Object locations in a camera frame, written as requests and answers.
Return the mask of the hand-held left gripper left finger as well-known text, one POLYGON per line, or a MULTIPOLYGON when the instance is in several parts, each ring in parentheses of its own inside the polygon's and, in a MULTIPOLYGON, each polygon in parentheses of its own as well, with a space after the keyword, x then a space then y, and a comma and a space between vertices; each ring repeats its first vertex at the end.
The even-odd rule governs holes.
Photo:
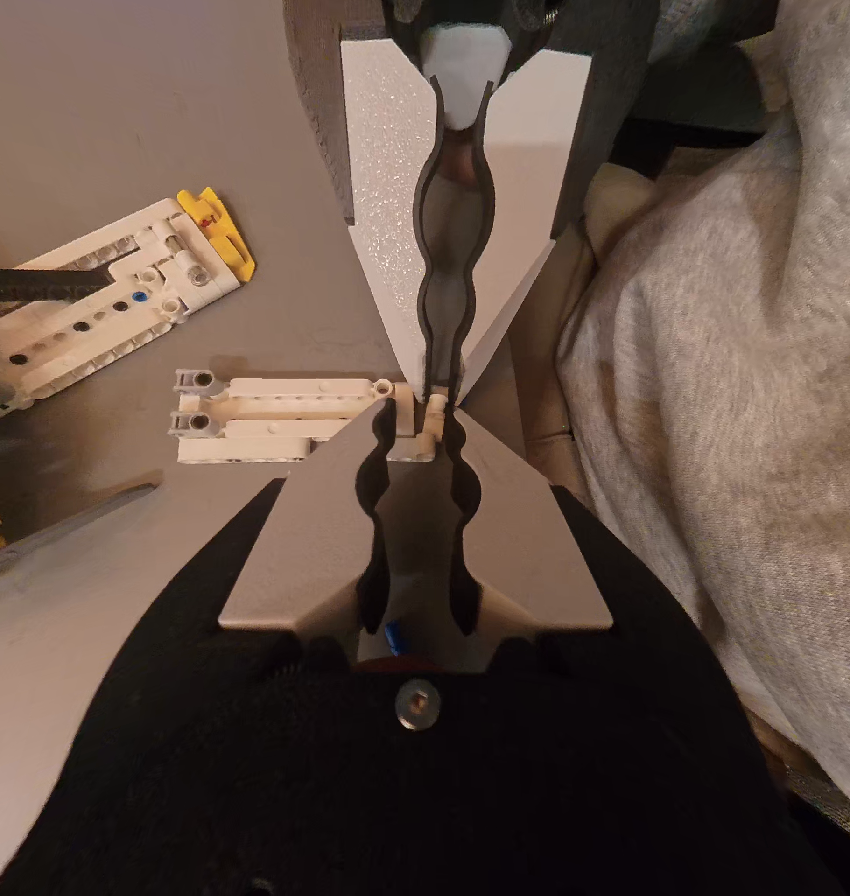
POLYGON ((329 637, 357 660, 377 631, 390 573, 376 506, 389 486, 395 399, 376 400, 281 483, 218 617, 229 632, 329 637))

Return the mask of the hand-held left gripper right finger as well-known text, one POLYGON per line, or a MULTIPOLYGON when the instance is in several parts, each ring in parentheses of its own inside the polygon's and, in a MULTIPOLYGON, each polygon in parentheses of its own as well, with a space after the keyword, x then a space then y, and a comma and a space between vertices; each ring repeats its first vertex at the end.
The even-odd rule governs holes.
POLYGON ((607 631, 611 612, 549 481, 465 411, 447 422, 453 533, 449 606, 461 634, 497 646, 607 631))

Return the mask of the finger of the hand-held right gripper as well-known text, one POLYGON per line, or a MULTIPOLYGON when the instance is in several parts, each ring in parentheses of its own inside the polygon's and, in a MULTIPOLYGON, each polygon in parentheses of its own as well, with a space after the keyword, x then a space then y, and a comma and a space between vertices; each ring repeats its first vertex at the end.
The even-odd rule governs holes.
POLYGON ((437 97, 392 39, 342 40, 351 165, 349 233, 406 383, 424 399, 426 340, 415 232, 419 176, 435 148, 437 97))
POLYGON ((484 372, 546 262, 591 58, 543 49, 488 101, 484 155, 494 217, 473 268, 475 316, 458 400, 484 372))

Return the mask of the white lego beam assembly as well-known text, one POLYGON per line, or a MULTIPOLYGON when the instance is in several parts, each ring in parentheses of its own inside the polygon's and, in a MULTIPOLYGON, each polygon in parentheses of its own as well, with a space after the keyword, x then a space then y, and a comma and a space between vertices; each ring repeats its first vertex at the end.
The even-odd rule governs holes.
POLYGON ((305 460, 379 399, 397 406, 394 462, 430 462, 435 440, 415 434, 407 384, 365 378, 234 378, 178 369, 168 434, 184 464, 288 463, 305 460))

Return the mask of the white connector with blue pin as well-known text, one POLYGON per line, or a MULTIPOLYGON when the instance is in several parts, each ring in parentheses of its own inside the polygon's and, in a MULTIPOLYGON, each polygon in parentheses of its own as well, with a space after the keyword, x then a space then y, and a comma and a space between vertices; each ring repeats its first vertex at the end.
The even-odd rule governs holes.
POLYGON ((437 446, 443 441, 447 401, 446 391, 437 389, 431 392, 425 406, 421 430, 417 434, 419 456, 425 461, 434 459, 437 446))

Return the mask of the lego helicopter model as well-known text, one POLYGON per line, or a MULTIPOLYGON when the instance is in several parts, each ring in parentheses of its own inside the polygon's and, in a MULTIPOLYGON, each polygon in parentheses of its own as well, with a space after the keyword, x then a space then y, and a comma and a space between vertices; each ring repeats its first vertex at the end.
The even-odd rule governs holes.
POLYGON ((156 341, 254 270, 210 188, 0 268, 0 420, 156 341))

